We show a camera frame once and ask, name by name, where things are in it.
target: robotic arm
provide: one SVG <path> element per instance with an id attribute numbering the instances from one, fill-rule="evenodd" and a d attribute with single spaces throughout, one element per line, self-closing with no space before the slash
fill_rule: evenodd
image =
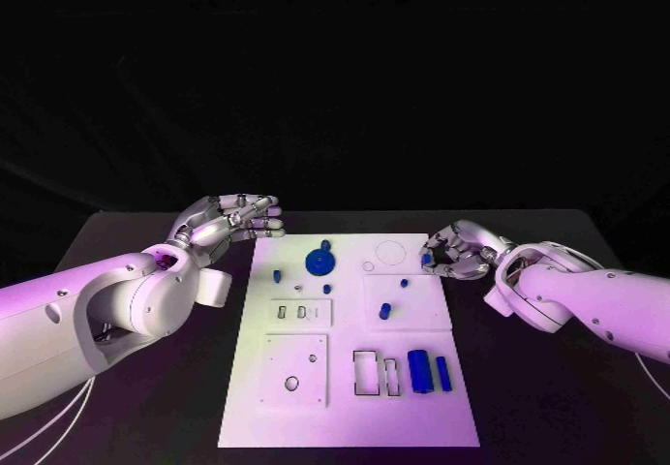
<path id="1" fill-rule="evenodd" d="M 433 252 L 450 263 L 438 263 Z M 670 280 L 603 269 L 553 242 L 512 244 L 468 220 L 456 221 L 423 245 L 423 271 L 478 279 L 495 270 L 485 303 L 556 332 L 576 319 L 609 344 L 670 363 Z"/>
<path id="2" fill-rule="evenodd" d="M 204 197 L 164 243 L 0 290 L 0 419 L 31 409 L 170 335 L 194 302 L 221 307 L 230 243 L 280 237 L 278 199 Z M 87 318 L 105 324 L 93 338 Z"/>

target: table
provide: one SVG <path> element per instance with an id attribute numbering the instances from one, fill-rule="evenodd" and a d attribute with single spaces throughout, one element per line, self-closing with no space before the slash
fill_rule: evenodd
<path id="1" fill-rule="evenodd" d="M 164 240 L 175 213 L 96 213 L 57 270 Z M 616 258 L 577 210 L 286 212 L 289 233 L 433 233 L 466 218 L 518 243 L 553 240 L 606 267 Z M 214 268 L 233 275 L 224 308 L 195 305 L 172 335 L 95 382 L 76 426 L 46 463 L 622 463 L 667 462 L 670 403 L 633 356 L 576 320 L 556 334 L 504 318 L 482 302 L 491 276 L 442 280 L 479 449 L 219 449 L 226 389 L 253 244 L 234 244 Z M 670 387 L 670 369 L 648 364 Z M 50 419 L 77 389 L 0 421 L 7 450 Z M 63 433 L 73 410 L 7 460 L 31 463 Z"/>

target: rectangular hole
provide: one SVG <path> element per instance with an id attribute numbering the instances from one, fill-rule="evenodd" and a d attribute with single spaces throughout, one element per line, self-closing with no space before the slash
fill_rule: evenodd
<path id="1" fill-rule="evenodd" d="M 383 360 L 383 373 L 386 375 L 386 393 L 396 397 L 400 395 L 400 383 L 397 381 L 397 364 L 394 358 Z"/>
<path id="2" fill-rule="evenodd" d="M 355 395 L 380 395 L 380 376 L 377 372 L 377 353 L 374 351 L 354 351 L 353 353 Z"/>

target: white cable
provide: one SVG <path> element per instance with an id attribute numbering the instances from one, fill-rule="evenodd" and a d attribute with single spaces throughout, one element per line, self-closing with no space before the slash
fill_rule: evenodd
<path id="1" fill-rule="evenodd" d="M 665 389 L 662 389 L 662 387 L 659 386 L 658 381 L 655 380 L 655 378 L 648 373 L 645 363 L 642 362 L 642 358 L 639 357 L 638 353 L 635 353 L 635 357 L 638 358 L 639 365 L 642 366 L 642 369 L 645 370 L 645 373 L 646 373 L 648 378 L 651 379 L 651 382 L 655 384 L 655 387 L 658 388 L 658 390 L 662 392 L 662 395 L 670 400 L 670 394 L 665 392 Z"/>
<path id="2" fill-rule="evenodd" d="M 83 397 L 83 402 L 80 403 L 79 411 L 76 412 L 72 423 L 69 424 L 69 427 L 66 428 L 66 432 L 63 433 L 63 436 L 60 437 L 60 439 L 56 441 L 56 444 L 51 446 L 51 448 L 41 455 L 41 458 L 34 462 L 34 465 L 38 465 L 41 463 L 44 458 L 53 452 L 53 449 L 59 446 L 60 441 L 66 438 L 66 435 L 67 435 L 67 433 L 69 433 L 69 431 L 70 431 L 70 429 L 73 427 L 73 424 L 76 423 L 76 420 L 79 419 L 79 415 L 80 415 L 80 412 L 83 411 L 83 407 L 86 406 L 87 396 L 90 395 L 90 391 L 93 390 L 93 381 L 95 381 L 95 376 L 93 376 L 93 378 L 90 378 L 90 385 L 87 386 L 86 396 Z"/>
<path id="3" fill-rule="evenodd" d="M 41 428 L 37 430 L 37 432 L 11 449 L 11 450 L 7 450 L 7 452 L 2 453 L 2 455 L 0 455 L 0 460 L 4 460 L 46 430 L 46 428 L 59 420 L 59 418 L 67 413 L 67 410 L 70 409 L 73 403 L 76 402 L 76 400 L 79 399 L 80 395 L 83 394 L 83 391 L 87 389 L 89 386 L 93 385 L 93 378 L 90 378 L 87 381 L 86 381 L 86 384 L 83 385 L 83 388 L 80 389 L 79 393 L 76 394 L 76 396 L 73 397 L 72 401 L 69 402 L 69 404 L 66 405 L 66 407 L 63 408 L 63 410 L 60 411 L 60 413 L 53 417 L 53 419 L 41 426 Z"/>

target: small white cylinder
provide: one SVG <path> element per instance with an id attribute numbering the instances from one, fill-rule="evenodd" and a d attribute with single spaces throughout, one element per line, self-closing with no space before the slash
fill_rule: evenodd
<path id="1" fill-rule="evenodd" d="M 220 308 L 226 303 L 233 277 L 223 271 L 203 268 L 200 270 L 198 294 L 195 302 L 208 307 Z"/>

